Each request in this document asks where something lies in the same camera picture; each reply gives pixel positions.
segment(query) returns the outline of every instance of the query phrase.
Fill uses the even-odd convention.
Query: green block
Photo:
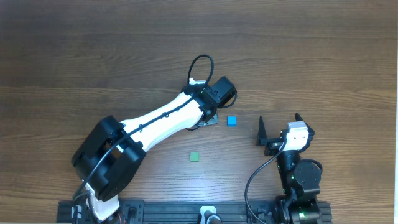
[[[199,152],[191,152],[190,161],[199,162]]]

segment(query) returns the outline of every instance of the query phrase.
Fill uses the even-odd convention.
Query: small cube
[[[228,116],[226,119],[227,126],[236,126],[236,116]]]
[[[190,161],[199,162],[199,152],[191,152]]]

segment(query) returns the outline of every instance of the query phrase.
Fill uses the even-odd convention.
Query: blue cube
[[[236,126],[236,116],[228,116],[226,119],[227,126]]]

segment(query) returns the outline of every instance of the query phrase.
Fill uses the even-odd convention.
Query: wood grain
[[[190,62],[215,60],[236,104],[220,123],[151,149],[122,197],[243,201],[270,136],[300,112],[317,132],[303,156],[324,166],[335,223],[391,223],[397,1],[0,1],[0,222],[54,222],[80,184],[70,158],[94,125],[175,98]],[[206,60],[193,77],[205,78]],[[238,126],[225,125],[226,116]],[[189,162],[189,152],[200,162]],[[272,200],[275,166],[249,198]]]

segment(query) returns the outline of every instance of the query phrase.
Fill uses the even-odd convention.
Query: wooden table
[[[243,201],[267,159],[258,117],[278,136],[299,112],[317,132],[303,156],[324,166],[318,198],[334,222],[392,222],[396,1],[3,0],[0,29],[2,222],[54,222],[80,184],[70,159],[94,125],[168,103],[203,53],[212,82],[235,83],[236,104],[216,126],[151,149],[121,197]],[[200,60],[193,77],[209,70]],[[281,193],[269,166],[249,198]]]

